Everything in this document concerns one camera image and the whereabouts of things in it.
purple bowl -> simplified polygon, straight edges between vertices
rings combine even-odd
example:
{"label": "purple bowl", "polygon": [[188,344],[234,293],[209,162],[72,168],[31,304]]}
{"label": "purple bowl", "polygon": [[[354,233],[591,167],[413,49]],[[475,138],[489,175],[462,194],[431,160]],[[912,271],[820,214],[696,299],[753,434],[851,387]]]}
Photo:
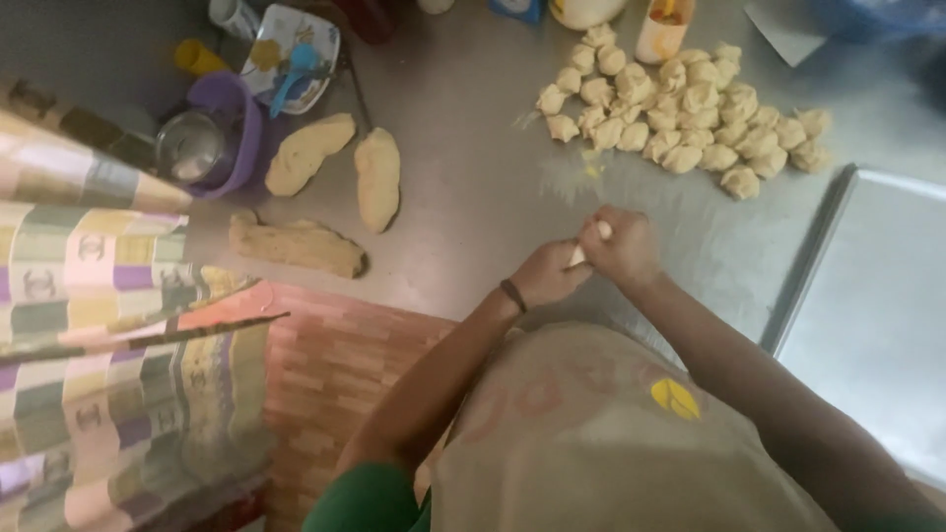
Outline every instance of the purple bowl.
{"label": "purple bowl", "polygon": [[202,76],[191,85],[187,91],[187,101],[195,108],[231,121],[243,115],[243,132],[236,151],[234,169],[222,185],[192,183],[184,188],[198,198],[209,200],[246,185],[253,175],[263,131],[263,117],[249,87],[233,72],[219,70]]}

metal countertop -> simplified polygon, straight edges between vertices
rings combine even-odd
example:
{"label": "metal countertop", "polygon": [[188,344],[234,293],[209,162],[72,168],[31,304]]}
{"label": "metal countertop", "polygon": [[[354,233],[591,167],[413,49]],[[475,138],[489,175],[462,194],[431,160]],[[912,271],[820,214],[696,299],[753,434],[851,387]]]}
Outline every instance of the metal countertop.
{"label": "metal countertop", "polygon": [[[801,0],[799,9],[804,9]],[[742,11],[742,2],[701,2],[684,47],[725,40],[744,50],[740,80],[784,113],[826,107],[834,127],[823,143],[835,167],[805,176],[786,170],[762,195],[735,203],[695,170],[671,176],[636,153],[606,154],[599,179],[583,175],[583,146],[552,142],[543,119],[526,127],[539,89],[552,82],[580,33],[545,17],[539,27],[458,2],[448,13],[408,16],[380,47],[353,44],[375,125],[401,151],[401,207],[391,228],[372,235],[359,219],[357,140],[329,157],[294,198],[262,187],[192,209],[188,259],[276,282],[342,293],[379,304],[462,319],[538,244],[573,236],[581,220],[611,202],[656,222],[663,262],[683,288],[753,340],[764,340],[773,311],[832,175],[846,163],[872,165],[946,183],[946,102],[926,88],[943,72],[943,42],[886,46],[828,43],[799,67],[779,58]],[[644,0],[631,0],[612,25],[634,49]],[[946,80],[939,80],[946,92]],[[352,82],[340,76],[302,122],[346,111],[359,119]],[[572,98],[565,112],[577,116]],[[238,257],[227,249],[234,205],[268,223],[313,218],[364,247],[370,269],[347,280]],[[669,346],[607,282],[593,278],[563,304],[531,319],[609,321],[671,355]]]}

green sleeve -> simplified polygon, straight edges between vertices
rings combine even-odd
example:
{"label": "green sleeve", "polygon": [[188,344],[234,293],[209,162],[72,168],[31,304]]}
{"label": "green sleeve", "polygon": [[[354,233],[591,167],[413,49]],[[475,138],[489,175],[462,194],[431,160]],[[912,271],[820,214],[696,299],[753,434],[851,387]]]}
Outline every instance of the green sleeve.
{"label": "green sleeve", "polygon": [[359,464],[319,497],[302,532],[407,532],[420,517],[408,475],[390,464]]}

jar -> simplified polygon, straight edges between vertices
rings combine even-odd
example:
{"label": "jar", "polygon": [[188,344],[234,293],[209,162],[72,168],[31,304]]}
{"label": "jar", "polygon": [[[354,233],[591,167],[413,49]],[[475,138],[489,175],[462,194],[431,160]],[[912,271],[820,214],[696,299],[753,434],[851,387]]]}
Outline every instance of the jar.
{"label": "jar", "polygon": [[585,31],[610,22],[626,4],[627,0],[549,0],[549,11],[562,26]]}
{"label": "jar", "polygon": [[634,56],[640,62],[660,64],[680,51],[683,36],[687,34],[696,0],[651,0],[640,30]]}

blue package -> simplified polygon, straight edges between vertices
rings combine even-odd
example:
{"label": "blue package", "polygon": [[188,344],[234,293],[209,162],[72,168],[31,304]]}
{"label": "blue package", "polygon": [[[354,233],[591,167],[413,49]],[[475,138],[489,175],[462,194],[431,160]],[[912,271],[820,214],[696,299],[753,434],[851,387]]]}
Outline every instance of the blue package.
{"label": "blue package", "polygon": [[530,24],[538,24],[544,7],[545,0],[489,0],[493,11]]}

